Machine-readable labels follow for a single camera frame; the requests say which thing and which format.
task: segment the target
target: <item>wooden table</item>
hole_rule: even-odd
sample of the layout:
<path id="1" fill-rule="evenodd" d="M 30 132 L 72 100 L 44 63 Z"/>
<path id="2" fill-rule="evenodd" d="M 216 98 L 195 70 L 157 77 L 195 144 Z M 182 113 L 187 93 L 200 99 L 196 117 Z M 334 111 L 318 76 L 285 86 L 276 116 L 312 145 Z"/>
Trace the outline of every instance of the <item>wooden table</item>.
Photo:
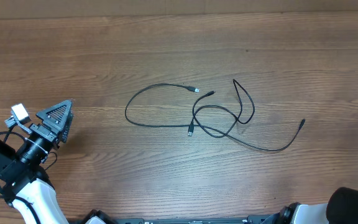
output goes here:
<path id="1" fill-rule="evenodd" d="M 201 91 L 150 90 L 133 102 L 132 119 L 188 124 L 194 101 L 211 90 L 200 105 L 238 113 L 233 78 L 256 113 L 232 134 L 280 147 L 305 118 L 287 150 L 124 118 L 135 92 L 162 82 Z M 38 123 L 37 111 L 70 98 L 69 141 L 48 171 L 68 218 L 93 208 L 112 217 L 240 217 L 358 189 L 358 12 L 0 21 L 0 131 L 16 103 Z M 232 121 L 216 110 L 199 116 L 218 128 Z M 0 200 L 0 223 L 23 221 Z"/>

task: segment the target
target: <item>black cable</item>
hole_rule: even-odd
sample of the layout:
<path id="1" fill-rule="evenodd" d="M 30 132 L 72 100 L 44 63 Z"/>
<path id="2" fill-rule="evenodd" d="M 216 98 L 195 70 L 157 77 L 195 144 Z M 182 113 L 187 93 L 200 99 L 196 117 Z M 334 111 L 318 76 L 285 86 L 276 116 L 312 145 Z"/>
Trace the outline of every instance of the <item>black cable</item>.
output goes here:
<path id="1" fill-rule="evenodd" d="M 57 153 L 56 152 L 49 152 L 55 154 L 55 160 L 45 169 L 45 171 L 47 171 L 47 169 L 49 169 L 51 166 L 53 166 L 56 162 L 57 162 Z"/>
<path id="2" fill-rule="evenodd" d="M 8 139 L 8 137 L 9 137 L 10 134 L 14 134 L 14 135 L 16 135 L 16 136 L 19 136 L 19 137 L 24 141 L 24 143 L 26 143 L 25 138 L 24 138 L 21 134 L 16 133 L 16 132 L 12 132 L 12 130 L 13 130 L 13 127 L 9 128 L 8 131 L 1 131 L 1 132 L 0 132 L 0 135 L 5 134 L 5 138 L 4 138 L 4 140 L 3 140 L 4 142 L 7 141 L 7 139 Z M 27 206 L 27 208 L 29 208 L 29 210 L 31 211 L 31 214 L 32 214 L 33 217 L 34 217 L 34 220 L 35 220 L 36 224 L 41 224 L 41 221 L 40 221 L 40 219 L 39 219 L 37 213 L 35 212 L 35 210 L 34 210 L 34 208 L 32 207 L 32 205 L 31 205 L 30 202 L 28 202 L 28 201 L 26 201 L 24 198 L 18 197 L 18 196 L 16 196 L 16 195 L 5 195 L 5 193 L 4 193 L 4 191 L 3 191 L 2 187 L 1 187 L 1 185 L 0 185 L 0 198 L 2 198 L 2 199 L 9 199 L 9 200 L 12 200 L 12 201 L 13 201 L 13 200 L 19 200 L 19 201 L 23 202 L 23 203 Z"/>
<path id="3" fill-rule="evenodd" d="M 187 90 L 189 91 L 194 91 L 194 92 L 198 92 L 198 89 L 197 88 L 194 88 L 194 87 L 191 87 L 191 86 L 183 86 L 183 85 L 176 85 L 176 84 L 168 84 L 168 83 L 159 83 L 159 84 L 154 84 L 154 85 L 150 85 L 144 89 L 141 89 L 140 91 L 138 91 L 137 93 L 135 93 L 135 95 L 128 101 L 128 104 L 127 106 L 125 107 L 125 119 L 127 119 L 128 122 L 134 124 L 134 125 L 138 125 L 138 126 L 142 126 L 142 127 L 148 127 L 148 128 L 182 128 L 182 127 L 188 127 L 188 135 L 189 136 L 192 136 L 193 135 L 193 130 L 194 130 L 194 127 L 200 127 L 205 133 L 207 133 L 208 135 L 214 137 L 214 138 L 223 138 L 223 137 L 229 137 L 230 139 L 234 140 L 234 141 L 237 141 L 241 144 L 244 144 L 246 146 L 249 146 L 249 147 L 252 147 L 254 149 L 257 149 L 257 150 L 261 150 L 261 151 L 267 151 L 267 152 L 278 152 L 278 151 L 282 151 L 286 148 L 288 148 L 292 142 L 295 140 L 295 138 L 297 137 L 298 133 L 300 132 L 301 128 L 303 127 L 303 125 L 305 124 L 305 119 L 302 119 L 301 123 L 299 124 L 299 127 L 298 127 L 298 130 L 297 132 L 295 133 L 295 135 L 293 136 L 292 140 L 284 147 L 281 147 L 279 149 L 266 149 L 266 148 L 262 148 L 262 147 L 258 147 L 258 146 L 254 146 L 254 145 L 251 145 L 247 142 L 244 142 L 238 138 L 235 138 L 231 135 L 229 135 L 230 131 L 233 129 L 233 127 L 238 123 L 240 124 L 247 124 L 249 123 L 249 121 L 251 121 L 252 117 L 254 116 L 255 114 L 255 105 L 254 105 L 254 102 L 252 101 L 252 98 L 251 96 L 248 94 L 247 90 L 242 87 L 240 85 L 239 82 L 237 82 L 237 80 L 233 79 L 233 85 L 234 85 L 234 88 L 236 89 L 236 93 L 237 93 L 237 97 L 239 99 L 239 103 L 240 103 L 240 113 L 238 115 L 235 115 L 232 111 L 230 111 L 229 109 L 223 107 L 223 106 L 219 106 L 219 105 L 203 105 L 203 106 L 200 106 L 197 110 L 195 110 L 195 107 L 197 105 L 197 103 L 202 100 L 203 98 L 206 98 L 208 96 L 211 96 L 213 94 L 215 94 L 215 91 L 211 91 L 211 92 L 208 92 L 207 94 L 199 97 L 194 105 L 193 105 L 193 117 L 191 119 L 191 123 L 190 124 L 175 124 L 175 125 L 152 125 L 152 124 L 142 124 L 142 123 L 138 123 L 138 122 L 135 122 L 135 121 L 131 121 L 128 116 L 127 116 L 127 110 L 128 110 L 128 106 L 130 105 L 130 103 L 132 102 L 132 100 L 137 97 L 139 94 L 143 93 L 144 91 L 146 90 L 149 90 L 151 88 L 155 88 L 155 87 L 158 87 L 158 86 L 177 86 L 177 87 L 181 87 L 181 88 L 186 88 Z M 239 86 L 243 91 L 244 93 L 248 96 L 250 102 L 251 102 L 251 105 L 252 105 L 252 114 L 249 116 L 249 118 L 247 119 L 247 121 L 245 122 L 242 122 L 240 121 L 240 117 L 241 117 L 241 114 L 242 114 L 242 110 L 243 110 L 243 105 L 242 105 L 242 100 L 241 100 L 241 97 L 240 97 L 240 93 L 239 93 L 239 90 L 237 88 L 237 86 Z M 216 128 L 212 128 L 212 127 L 209 127 L 209 126 L 205 126 L 205 125 L 202 125 L 200 123 L 200 121 L 197 119 L 196 115 L 202 110 L 202 109 L 205 109 L 205 108 L 217 108 L 217 109 L 220 109 L 220 110 L 224 110 L 226 112 L 228 112 L 230 115 L 232 115 L 234 117 L 234 122 L 233 124 L 231 125 L 231 127 L 226 131 L 226 132 L 223 132 L 221 130 L 218 130 Z M 212 134 L 210 131 L 208 130 L 212 130 L 212 131 L 215 131 L 217 133 L 219 133 L 220 135 L 215 135 L 215 134 Z"/>
<path id="4" fill-rule="evenodd" d="M 4 137 L 4 142 L 7 141 L 8 137 L 9 137 L 9 135 L 12 133 L 12 130 L 13 130 L 14 127 L 15 127 L 15 126 L 12 126 L 12 127 L 9 128 L 9 131 L 6 133 L 6 135 L 5 135 L 5 137 Z"/>

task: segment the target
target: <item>cable connector end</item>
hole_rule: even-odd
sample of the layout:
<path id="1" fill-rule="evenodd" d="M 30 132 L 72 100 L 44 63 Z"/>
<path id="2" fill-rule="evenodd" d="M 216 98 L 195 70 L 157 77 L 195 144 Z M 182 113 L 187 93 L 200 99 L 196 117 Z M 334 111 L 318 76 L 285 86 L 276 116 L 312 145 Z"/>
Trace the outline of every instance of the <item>cable connector end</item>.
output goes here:
<path id="1" fill-rule="evenodd" d="M 186 87 L 186 89 L 187 89 L 188 91 L 192 91 L 192 92 L 195 92 L 195 93 L 200 92 L 199 89 L 197 89 L 197 88 L 195 88 L 195 87 L 192 87 L 192 86 L 188 86 L 188 87 Z"/>
<path id="2" fill-rule="evenodd" d="M 193 132 L 194 132 L 194 121 L 191 120 L 191 123 L 189 125 L 189 130 L 188 130 L 188 136 L 193 136 Z"/>
<path id="3" fill-rule="evenodd" d="M 303 125 L 305 124 L 305 122 L 306 122 L 306 119 L 303 119 L 303 120 L 301 121 L 301 123 L 299 124 L 299 130 L 303 127 Z"/>
<path id="4" fill-rule="evenodd" d="M 208 93 L 206 94 L 206 96 L 211 96 L 211 95 L 213 95 L 214 93 L 215 93 L 215 91 L 208 92 Z"/>

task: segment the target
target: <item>black object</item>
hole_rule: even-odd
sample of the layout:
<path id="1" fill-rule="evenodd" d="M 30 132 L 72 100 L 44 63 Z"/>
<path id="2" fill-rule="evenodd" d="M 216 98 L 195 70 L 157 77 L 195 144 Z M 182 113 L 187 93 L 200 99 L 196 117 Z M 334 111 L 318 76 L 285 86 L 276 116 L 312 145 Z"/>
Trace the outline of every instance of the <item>black object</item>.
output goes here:
<path id="1" fill-rule="evenodd" d="M 283 207 L 274 224 L 290 224 L 298 205 L 300 205 L 300 203 L 296 202 L 292 203 L 290 206 Z"/>
<path id="2" fill-rule="evenodd" d="M 237 124 L 237 123 L 240 123 L 240 124 L 247 124 L 253 117 L 254 113 L 255 113 L 255 105 L 254 105 L 254 102 L 252 101 L 252 98 L 251 96 L 248 94 L 248 92 L 246 91 L 246 89 L 244 87 L 242 87 L 240 85 L 239 82 L 237 82 L 236 80 L 233 80 L 233 85 L 234 85 L 234 88 L 236 89 L 236 93 L 237 93 L 237 97 L 238 97 L 238 100 L 239 100 L 239 103 L 240 103 L 240 113 L 238 115 L 235 115 L 232 111 L 228 110 L 227 108 L 223 107 L 223 106 L 219 106 L 219 105 L 204 105 L 204 106 L 200 106 L 197 110 L 195 109 L 197 103 L 202 100 L 203 98 L 206 98 L 208 96 L 211 96 L 213 94 L 215 94 L 215 91 L 210 91 L 208 92 L 207 94 L 199 97 L 194 105 L 193 105 L 193 117 L 191 118 L 191 122 L 190 124 L 169 124 L 169 125 L 154 125 L 154 124 L 142 124 L 142 123 L 138 123 L 138 122 L 135 122 L 135 121 L 132 121 L 128 118 L 127 116 L 127 110 L 128 110 L 128 107 L 130 105 L 130 103 L 132 102 L 132 100 L 137 97 L 139 94 L 143 93 L 144 91 L 146 90 L 149 90 L 151 88 L 155 88 L 155 87 L 158 87 L 158 86 L 177 86 L 177 87 L 180 87 L 180 88 L 186 88 L 187 90 L 189 91 L 193 91 L 193 92 L 198 92 L 198 89 L 195 88 L 195 87 L 191 87 L 191 86 L 183 86 L 183 85 L 176 85 L 176 84 L 168 84 L 168 83 L 159 83 L 159 84 L 154 84 L 154 85 L 150 85 L 146 88 L 143 88 L 141 90 L 139 90 L 137 93 L 135 93 L 135 95 L 128 101 L 128 104 L 127 106 L 125 107 L 125 119 L 127 119 L 128 122 L 134 124 L 134 125 L 138 125 L 138 126 L 142 126 L 142 127 L 148 127 L 148 128 L 185 128 L 187 127 L 188 128 L 188 135 L 189 136 L 192 136 L 193 135 L 193 131 L 194 131 L 194 127 L 200 127 L 205 133 L 207 133 L 208 135 L 214 137 L 214 138 L 223 138 L 223 137 L 229 137 L 230 139 L 234 140 L 234 141 L 237 141 L 241 144 L 244 144 L 246 146 L 249 146 L 249 147 L 252 147 L 254 149 L 257 149 L 257 150 L 260 150 L 260 151 L 268 151 L 268 152 L 277 152 L 277 151 L 282 151 L 286 148 L 288 148 L 292 142 L 295 140 L 295 138 L 297 137 L 298 133 L 300 132 L 301 128 L 303 127 L 303 125 L 305 124 L 305 119 L 303 119 L 301 121 L 301 123 L 299 124 L 299 127 L 298 127 L 298 130 L 296 131 L 295 135 L 293 136 L 292 140 L 286 145 L 286 146 L 283 146 L 279 149 L 266 149 L 266 148 L 262 148 L 262 147 L 258 147 L 258 146 L 254 146 L 254 145 L 251 145 L 247 142 L 244 142 L 244 141 L 241 141 L 240 139 L 238 138 L 235 138 L 231 135 L 229 135 L 230 131 L 232 130 L 232 128 Z M 249 116 L 249 118 L 242 122 L 240 121 L 240 117 L 241 117 L 241 114 L 242 114 L 242 109 L 243 109 L 243 105 L 242 105 L 242 100 L 241 100 L 241 97 L 240 97 L 240 93 L 239 93 L 239 90 L 237 89 L 237 87 L 240 87 L 244 93 L 248 96 L 250 102 L 251 102 L 251 105 L 252 105 L 252 114 Z M 234 117 L 234 122 L 232 123 L 231 127 L 227 130 L 227 131 L 221 131 L 221 130 L 218 130 L 216 128 L 212 128 L 212 127 L 209 127 L 209 126 L 205 126 L 203 124 L 200 123 L 200 121 L 197 119 L 196 115 L 202 110 L 202 109 L 205 109 L 205 108 L 217 108 L 217 109 L 220 109 L 220 110 L 224 110 L 226 112 L 228 112 L 230 115 L 232 115 Z M 218 133 L 219 135 L 216 135 L 216 134 L 213 134 L 211 133 L 211 131 L 214 131 L 216 133 Z"/>
<path id="3" fill-rule="evenodd" d="M 0 179 L 6 183 L 4 187 L 0 186 L 0 198 L 3 198 L 9 206 L 12 206 L 13 200 L 24 202 L 38 224 L 40 220 L 31 204 L 23 198 L 17 197 L 16 194 L 36 179 L 43 180 L 53 187 L 40 163 L 45 162 L 52 148 L 58 148 L 60 141 L 67 141 L 73 119 L 71 101 L 65 100 L 43 110 L 37 113 L 37 117 L 42 120 L 42 124 L 30 125 L 32 133 L 28 139 L 12 132 L 13 127 L 9 128 L 9 131 L 0 132 L 0 135 L 6 135 L 3 141 L 0 140 Z M 24 141 L 17 152 L 6 144 L 10 134 L 19 136 Z"/>
<path id="4" fill-rule="evenodd" d="M 273 215 L 267 217 L 266 219 L 264 219 L 264 221 L 261 224 L 275 224 L 275 222 L 279 216 L 280 216 L 279 213 L 273 214 Z"/>
<path id="5" fill-rule="evenodd" d="M 56 152 L 49 152 L 55 155 L 55 160 L 49 164 L 49 166 L 47 168 L 45 168 L 45 171 L 48 170 L 49 168 L 51 168 L 51 166 L 55 165 L 55 163 L 57 162 L 57 153 Z"/>
<path id="6" fill-rule="evenodd" d="M 326 215 L 330 224 L 358 223 L 358 190 L 337 189 L 329 199 Z"/>
<path id="7" fill-rule="evenodd" d="M 249 215 L 244 218 L 173 218 L 144 220 L 143 218 L 110 218 L 102 211 L 92 210 L 83 220 L 71 221 L 69 224 L 85 224 L 92 217 L 99 217 L 107 224 L 262 224 L 269 216 L 270 215 Z"/>

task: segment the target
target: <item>wooden tabletop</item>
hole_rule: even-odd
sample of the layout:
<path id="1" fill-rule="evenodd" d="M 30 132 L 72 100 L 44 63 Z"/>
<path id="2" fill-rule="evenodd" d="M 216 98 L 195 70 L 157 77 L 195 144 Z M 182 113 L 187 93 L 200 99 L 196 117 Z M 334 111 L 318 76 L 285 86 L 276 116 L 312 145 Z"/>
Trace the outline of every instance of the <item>wooden tabletop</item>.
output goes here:
<path id="1" fill-rule="evenodd" d="M 306 119 L 288 149 L 263 153 L 200 128 L 188 137 L 187 128 L 125 120 L 132 95 L 163 82 L 200 92 L 150 90 L 131 104 L 131 119 L 189 124 L 211 90 L 200 106 L 238 113 L 233 78 L 256 112 L 231 134 L 281 147 Z M 68 218 L 93 208 L 118 218 L 243 217 L 358 190 L 358 12 L 0 21 L 0 131 L 16 103 L 37 124 L 36 112 L 65 99 L 75 118 L 48 174 Z M 198 117 L 221 129 L 233 121 L 212 109 Z M 0 223 L 23 223 L 3 200 Z"/>

